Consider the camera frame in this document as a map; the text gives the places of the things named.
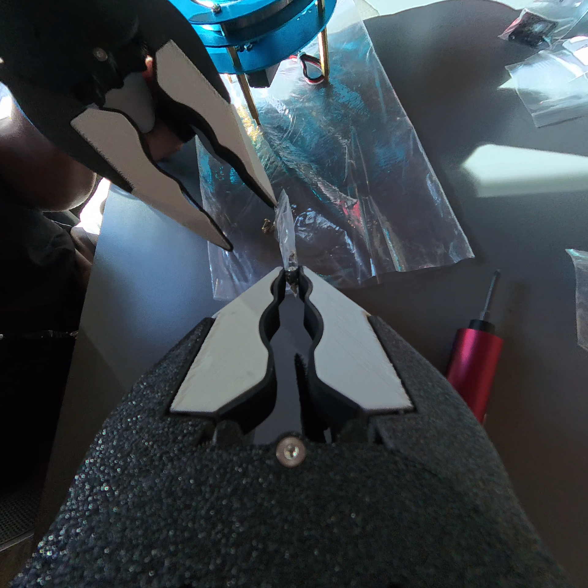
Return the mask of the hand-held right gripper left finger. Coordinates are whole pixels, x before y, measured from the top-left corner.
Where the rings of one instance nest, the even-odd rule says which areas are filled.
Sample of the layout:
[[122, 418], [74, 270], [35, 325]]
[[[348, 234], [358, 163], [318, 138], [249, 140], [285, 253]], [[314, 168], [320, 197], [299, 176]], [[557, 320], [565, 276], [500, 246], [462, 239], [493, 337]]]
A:
[[170, 412], [250, 433], [272, 412], [277, 380], [270, 340], [280, 320], [284, 269], [275, 268], [207, 320], [206, 335], [181, 381]]

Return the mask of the pile of small screw bags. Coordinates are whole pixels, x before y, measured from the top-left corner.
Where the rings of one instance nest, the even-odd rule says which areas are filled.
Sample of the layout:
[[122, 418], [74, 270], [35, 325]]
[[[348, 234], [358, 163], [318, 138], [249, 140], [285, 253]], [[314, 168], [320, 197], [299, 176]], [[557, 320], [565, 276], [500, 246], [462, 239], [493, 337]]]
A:
[[535, 127], [587, 116], [587, 1], [533, 1], [499, 38], [534, 50], [506, 69]]

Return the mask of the grey desk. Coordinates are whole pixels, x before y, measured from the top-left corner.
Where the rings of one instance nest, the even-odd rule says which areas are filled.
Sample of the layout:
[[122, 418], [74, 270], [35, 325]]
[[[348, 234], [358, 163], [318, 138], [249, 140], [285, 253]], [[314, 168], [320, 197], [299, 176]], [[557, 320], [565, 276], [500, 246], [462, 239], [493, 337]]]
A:
[[[376, 53], [475, 254], [449, 268], [349, 292], [442, 370], [494, 269], [504, 338], [487, 431], [523, 507], [570, 574], [587, 559], [587, 352], [576, 339], [575, 273], [587, 250], [587, 121], [536, 128], [498, 39], [506, 1], [361, 2]], [[41, 537], [109, 412], [219, 304], [206, 243], [142, 202], [110, 193], [45, 491]]]

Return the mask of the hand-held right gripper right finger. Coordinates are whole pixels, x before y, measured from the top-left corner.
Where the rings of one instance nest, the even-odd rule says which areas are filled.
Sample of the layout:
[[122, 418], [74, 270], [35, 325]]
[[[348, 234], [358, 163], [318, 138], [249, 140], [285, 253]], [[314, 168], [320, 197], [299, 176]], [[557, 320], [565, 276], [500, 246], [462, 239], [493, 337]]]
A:
[[341, 432], [354, 419], [413, 412], [371, 315], [309, 268], [299, 269], [299, 295], [311, 337], [311, 403], [327, 427]]

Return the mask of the small clear screw bag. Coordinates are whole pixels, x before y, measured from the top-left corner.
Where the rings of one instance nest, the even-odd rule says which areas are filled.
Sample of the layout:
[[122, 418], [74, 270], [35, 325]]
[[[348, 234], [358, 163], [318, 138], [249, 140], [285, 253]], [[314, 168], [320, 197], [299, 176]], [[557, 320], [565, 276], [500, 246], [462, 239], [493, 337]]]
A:
[[284, 189], [277, 200], [274, 227], [283, 268], [286, 272], [286, 293], [298, 296], [299, 260], [296, 249], [295, 223], [290, 200]]

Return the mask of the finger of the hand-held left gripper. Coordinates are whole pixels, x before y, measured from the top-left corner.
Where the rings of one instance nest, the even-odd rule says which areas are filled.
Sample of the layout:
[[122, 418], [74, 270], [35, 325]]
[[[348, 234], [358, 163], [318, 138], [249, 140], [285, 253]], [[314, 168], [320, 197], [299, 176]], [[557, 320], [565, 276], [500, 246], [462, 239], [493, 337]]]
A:
[[174, 40], [156, 51], [155, 74], [159, 89], [177, 108], [179, 117], [206, 138], [210, 153], [231, 165], [251, 191], [275, 207], [277, 201], [268, 175], [235, 107]]
[[213, 219], [190, 201], [181, 184], [161, 171], [143, 146], [142, 136], [126, 114], [90, 107], [71, 121], [72, 127], [125, 180], [130, 194], [203, 239], [232, 250]]

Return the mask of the large clear plastic bag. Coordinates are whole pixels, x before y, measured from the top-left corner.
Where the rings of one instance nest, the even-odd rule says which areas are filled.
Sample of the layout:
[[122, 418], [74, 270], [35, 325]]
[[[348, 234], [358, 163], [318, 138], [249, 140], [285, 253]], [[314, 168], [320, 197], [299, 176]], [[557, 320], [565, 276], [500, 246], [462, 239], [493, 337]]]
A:
[[329, 82], [283, 62], [253, 92], [261, 126], [227, 84], [276, 197], [289, 197], [299, 263], [353, 289], [473, 258], [353, 1], [327, 30]]

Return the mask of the person's left hand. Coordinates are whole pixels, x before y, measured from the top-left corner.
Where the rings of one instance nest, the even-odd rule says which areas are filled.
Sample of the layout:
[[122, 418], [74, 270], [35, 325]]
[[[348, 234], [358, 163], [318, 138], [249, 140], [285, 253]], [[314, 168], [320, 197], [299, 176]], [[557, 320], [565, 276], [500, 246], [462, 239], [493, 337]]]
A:
[[1, 121], [1, 178], [24, 204], [52, 212], [83, 205], [100, 182], [96, 173], [17, 117]]

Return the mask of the red screwdriver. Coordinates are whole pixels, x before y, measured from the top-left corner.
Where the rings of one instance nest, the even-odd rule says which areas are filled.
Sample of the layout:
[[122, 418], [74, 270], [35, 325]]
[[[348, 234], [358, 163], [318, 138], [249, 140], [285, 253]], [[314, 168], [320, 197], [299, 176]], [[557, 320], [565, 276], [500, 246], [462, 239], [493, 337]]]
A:
[[500, 270], [492, 276], [483, 309], [467, 328], [456, 332], [446, 378], [466, 402], [476, 420], [483, 424], [486, 418], [491, 388], [503, 347], [503, 340], [495, 333], [490, 321], [495, 288]]

